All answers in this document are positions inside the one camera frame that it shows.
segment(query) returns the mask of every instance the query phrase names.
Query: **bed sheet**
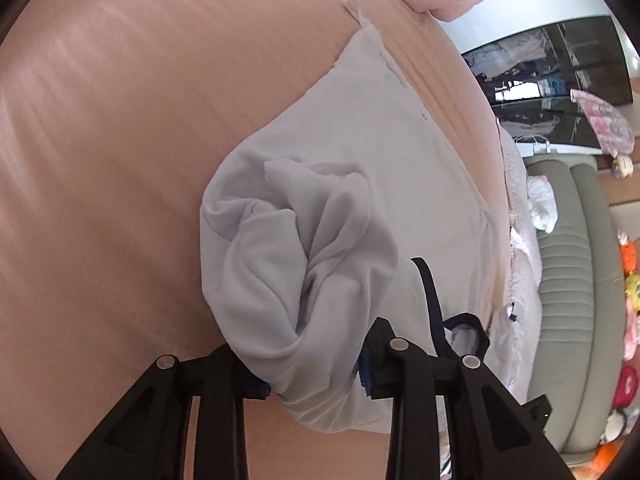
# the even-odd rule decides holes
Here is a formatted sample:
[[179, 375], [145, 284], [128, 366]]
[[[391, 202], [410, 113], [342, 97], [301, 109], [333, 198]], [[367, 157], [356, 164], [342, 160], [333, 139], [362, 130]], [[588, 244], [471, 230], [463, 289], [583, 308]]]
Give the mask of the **bed sheet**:
[[[155, 357], [221, 343], [202, 193], [331, 68], [357, 29], [341, 1], [32, 0], [0, 46], [0, 427], [38, 480]], [[491, 109], [431, 16], [359, 1], [500, 225], [488, 320], [509, 265]], [[248, 413], [256, 478], [380, 474], [384, 436], [331, 440], [264, 413]]]

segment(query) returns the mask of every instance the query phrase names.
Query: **crumpled white fabric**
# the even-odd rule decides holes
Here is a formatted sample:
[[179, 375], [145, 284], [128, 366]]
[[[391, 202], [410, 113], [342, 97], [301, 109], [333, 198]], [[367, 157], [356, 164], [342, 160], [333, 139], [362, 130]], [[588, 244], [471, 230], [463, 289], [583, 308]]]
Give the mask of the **crumpled white fabric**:
[[554, 189], [546, 176], [527, 177], [529, 213], [534, 227], [545, 233], [553, 232], [558, 222], [558, 206]]
[[431, 268], [444, 319], [481, 316], [497, 224], [376, 29], [352, 13], [362, 28], [334, 68], [236, 147], [207, 186], [202, 290], [231, 348], [296, 420], [389, 432], [391, 400], [370, 400], [355, 375], [364, 335], [377, 313], [434, 353], [414, 256]]

